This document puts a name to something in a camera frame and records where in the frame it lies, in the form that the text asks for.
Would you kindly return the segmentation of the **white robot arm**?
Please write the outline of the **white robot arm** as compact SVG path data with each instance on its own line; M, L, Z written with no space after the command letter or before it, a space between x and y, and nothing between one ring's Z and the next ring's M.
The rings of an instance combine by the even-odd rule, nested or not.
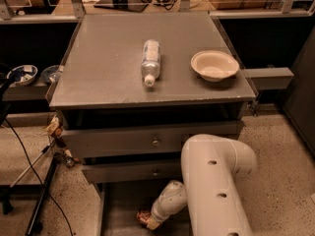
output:
M181 182L169 182L155 200L147 227L157 229L187 207L194 236L253 236L234 184L257 169L247 144L213 135L189 138L181 152Z

